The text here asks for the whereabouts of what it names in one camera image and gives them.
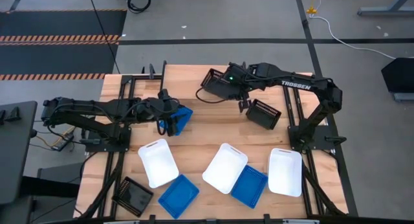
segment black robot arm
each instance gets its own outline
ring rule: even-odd
[[[176,118],[180,103],[168,95],[166,89],[158,94],[158,98],[125,98],[108,102],[73,100],[70,98],[54,98],[44,101],[42,113],[44,126],[48,128],[60,124],[70,124],[93,132],[97,137],[81,140],[95,150],[90,151],[123,151],[129,145],[130,124],[157,122],[158,132],[173,136],[177,132]],[[111,122],[103,124],[86,116],[106,116]],[[168,123],[164,132],[159,130],[159,121]]]
[[[329,114],[336,113],[342,108],[342,91],[333,83],[332,79],[282,71],[279,67],[269,63],[249,65],[247,68],[229,63],[222,79],[228,82],[229,86],[237,87],[237,93],[229,95],[229,97],[242,100],[239,104],[241,111],[248,108],[246,101],[249,97],[248,92],[255,89],[264,91],[267,87],[282,85],[315,93],[320,104],[308,118],[300,121],[295,130],[291,130],[293,131],[290,133],[291,140],[295,141],[293,145],[302,145],[303,147],[313,142],[316,126]]]

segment blue plastic tray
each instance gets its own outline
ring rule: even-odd
[[[256,207],[260,195],[266,187],[267,179],[265,174],[246,165],[234,184],[232,197],[250,208]]]
[[[179,175],[158,202],[177,219],[199,192],[200,190],[187,177]]]
[[[181,134],[181,131],[186,126],[187,122],[190,120],[193,111],[188,107],[180,107],[178,111],[171,115],[171,117],[179,117],[179,121],[177,123],[178,132],[175,134],[176,136]],[[164,128],[164,121],[160,121],[160,126]]]

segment metal bracket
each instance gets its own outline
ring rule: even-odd
[[[302,142],[298,142],[296,132],[299,131],[299,126],[289,126],[288,129],[290,146],[292,150],[301,151],[307,150]],[[310,150],[333,150],[335,143],[330,140],[332,137],[331,128],[329,126],[317,126],[315,128],[314,142],[308,145]]]

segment cable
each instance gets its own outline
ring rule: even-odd
[[[31,146],[35,146],[35,147],[39,147],[39,148],[42,148],[42,149],[44,149],[44,150],[54,151],[54,150],[52,150],[52,149],[48,149],[48,148],[46,148],[46,147],[43,147],[43,146],[38,146],[38,145],[35,145],[35,144],[31,144],[31,143],[29,143],[29,145],[31,145]]]
[[[47,141],[45,139],[43,139],[42,137],[36,136],[38,139],[40,139],[41,141],[43,141],[43,143],[45,143],[45,145],[47,145],[48,147],[53,147],[53,145],[50,145],[49,143],[47,143]]]
[[[51,133],[55,134],[56,136],[61,137],[63,140],[66,140],[66,141],[69,141],[69,142],[74,142],[74,143],[76,143],[76,144],[83,144],[83,143],[81,143],[81,142],[77,142],[77,141],[74,141],[74,140],[69,140],[69,139],[66,139],[66,138],[65,138],[65,136],[63,136],[63,135],[62,135],[62,134],[60,134],[60,133],[55,133],[54,131],[52,131],[52,130],[50,129],[50,126],[47,126],[47,129],[48,129]]]
[[[321,4],[322,4],[322,0],[320,0],[320,3],[318,5],[318,7],[316,8],[316,10],[319,9],[319,7],[321,6]],[[338,39],[336,36],[334,36],[334,34],[332,33],[332,30],[331,30],[331,24],[329,23],[329,21],[327,19],[325,19],[324,17],[315,16],[314,14],[309,14],[309,18],[311,18],[311,19],[324,20],[324,22],[326,22],[326,24],[328,24],[329,33],[331,34],[332,38],[334,38],[336,41],[342,43],[345,46],[348,46],[348,47],[350,47],[352,49],[356,49],[356,50],[368,50],[368,51],[371,51],[371,52],[376,52],[376,53],[379,53],[379,54],[381,54],[381,55],[383,55],[385,57],[388,57],[389,59],[392,59],[392,60],[395,60],[396,59],[393,56],[390,56],[388,54],[385,54],[385,53],[380,52],[380,51],[375,50],[375,49],[360,48],[360,47],[355,47],[355,46],[349,45],[349,44],[345,43],[344,41]]]
[[[159,119],[157,119],[156,123],[157,123],[157,131],[158,131],[158,134],[159,134],[159,135],[164,135],[164,134],[166,134],[166,132],[167,132],[167,128],[164,128],[164,131],[161,131],[161,127],[160,127],[160,120],[159,120]]]
[[[31,221],[31,223],[33,223],[35,220],[37,220],[37,219],[39,219],[39,218],[43,217],[44,215],[46,215],[46,214],[48,214],[48,213],[50,213],[50,212],[52,212],[52,211],[54,211],[54,210],[56,210],[56,209],[58,209],[58,208],[60,208],[60,207],[64,206],[64,205],[67,205],[67,204],[69,204],[70,202],[75,201],[75,200],[76,200],[76,198],[75,198],[75,199],[71,199],[71,200],[70,200],[70,201],[68,201],[68,202],[65,202],[65,203],[63,203],[63,204],[61,204],[61,205],[58,205],[58,206],[56,206],[56,207],[52,208],[51,210],[47,211],[46,213],[44,213],[44,214],[42,214],[42,215],[38,216],[37,218],[33,219],[33,220]]]
[[[129,11],[131,11],[131,13],[134,13],[134,14],[139,14],[139,13],[142,13],[143,11],[145,11],[146,9],[148,9],[148,7],[149,7],[149,6],[150,6],[150,4],[151,4],[151,0],[148,0],[147,4],[146,4],[143,8],[138,8],[138,7],[136,7],[136,6],[132,3],[132,0],[128,0],[128,1],[127,1],[127,4],[128,4],[128,9],[129,9]]]
[[[83,172],[83,168],[85,167],[85,163],[91,159],[91,157],[93,157],[94,155],[96,155],[97,152],[93,152],[88,158],[86,158],[84,160],[84,162],[82,163],[82,165],[80,166],[80,171],[79,171],[79,178],[82,179],[82,172]]]
[[[77,213],[79,213],[79,215],[82,215],[82,214],[83,214],[82,212],[80,212],[80,211],[76,208],[76,206],[75,206],[75,211],[76,211]]]
[[[106,33],[105,33],[104,26],[102,26],[101,19],[99,18],[98,11],[96,11],[95,4],[93,3],[93,0],[91,0],[91,3],[92,3],[92,6],[93,6],[93,10],[94,10],[94,12],[95,12],[96,18],[98,19],[99,25],[100,25],[100,27],[101,27],[103,37],[105,38],[106,44],[108,45],[109,50],[111,51],[111,55],[112,55],[112,57],[113,57],[113,59],[114,59],[114,63],[115,63],[116,70],[118,71],[118,74],[121,74],[121,72],[119,71],[118,64],[117,64],[117,62],[116,62],[115,53],[114,53],[114,51],[112,50],[111,44],[109,44],[109,42],[108,42],[108,38],[107,38],[107,35],[106,35]]]
[[[221,102],[224,102],[224,101],[227,101],[228,99],[222,99],[222,100],[219,100],[219,101],[207,101],[207,100],[203,100],[202,98],[200,98],[199,97],[199,92],[202,90],[202,89],[204,89],[203,87],[201,87],[200,89],[198,89],[196,92],[195,92],[195,97],[198,99],[198,100],[200,100],[201,102],[205,102],[206,104],[219,104],[219,103],[221,103]]]

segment black floor mat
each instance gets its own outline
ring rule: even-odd
[[[116,55],[126,11],[98,11]],[[102,79],[114,58],[94,11],[0,13],[0,80]]]

